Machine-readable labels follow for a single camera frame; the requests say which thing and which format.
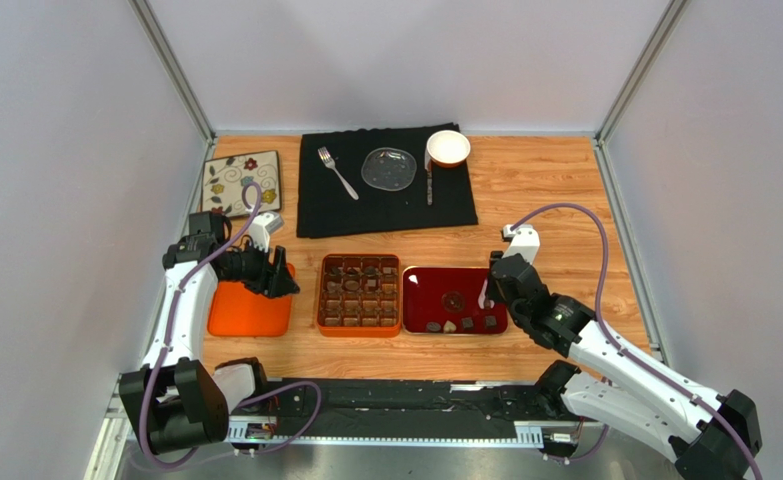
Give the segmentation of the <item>pink handled metal tongs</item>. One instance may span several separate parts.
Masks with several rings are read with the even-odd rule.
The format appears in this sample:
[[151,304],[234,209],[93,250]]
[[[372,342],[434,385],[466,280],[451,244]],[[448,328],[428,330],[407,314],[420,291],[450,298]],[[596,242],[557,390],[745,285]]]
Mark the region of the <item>pink handled metal tongs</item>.
[[490,309],[492,307],[492,302],[488,298],[488,280],[484,280],[479,296],[478,296],[478,306],[480,309]]

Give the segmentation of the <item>orange chocolate box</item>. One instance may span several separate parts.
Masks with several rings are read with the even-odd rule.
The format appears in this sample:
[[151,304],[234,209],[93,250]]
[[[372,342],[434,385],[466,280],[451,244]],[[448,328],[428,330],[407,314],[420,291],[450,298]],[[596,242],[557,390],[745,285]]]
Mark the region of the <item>orange chocolate box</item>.
[[[368,277],[365,267],[378,269],[378,275]],[[360,267],[360,276],[348,276],[348,267]],[[397,276],[384,275],[383,267],[396,267]],[[329,254],[324,257],[320,269],[315,323],[320,333],[332,338],[393,338],[402,329],[401,263],[392,254]],[[358,291],[347,291],[344,282],[357,280]],[[382,292],[382,281],[393,280],[398,291]],[[326,291],[328,282],[340,282],[343,292],[339,295]]]

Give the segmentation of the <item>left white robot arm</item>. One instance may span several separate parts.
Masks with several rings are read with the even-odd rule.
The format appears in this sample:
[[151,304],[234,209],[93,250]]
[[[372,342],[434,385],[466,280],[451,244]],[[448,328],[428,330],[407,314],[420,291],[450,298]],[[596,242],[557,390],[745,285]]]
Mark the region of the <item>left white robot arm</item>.
[[282,225],[279,214],[265,212],[233,234],[225,215],[195,213],[187,235],[163,255],[166,290],[154,338],[141,367],[118,385],[144,452],[156,457],[224,441],[230,414],[258,389],[265,374],[256,358],[207,372],[203,336],[222,283],[267,299],[299,293],[285,248],[270,245]]

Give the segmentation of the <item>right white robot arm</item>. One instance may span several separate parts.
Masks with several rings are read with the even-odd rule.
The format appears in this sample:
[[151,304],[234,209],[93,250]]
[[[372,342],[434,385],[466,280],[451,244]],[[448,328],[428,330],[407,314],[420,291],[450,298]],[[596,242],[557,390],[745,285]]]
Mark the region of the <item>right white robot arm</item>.
[[535,344],[560,355],[537,384],[569,412],[656,450],[684,479],[756,473],[763,441],[745,393],[721,394],[655,360],[582,302],[550,292],[520,254],[491,253],[486,296]]

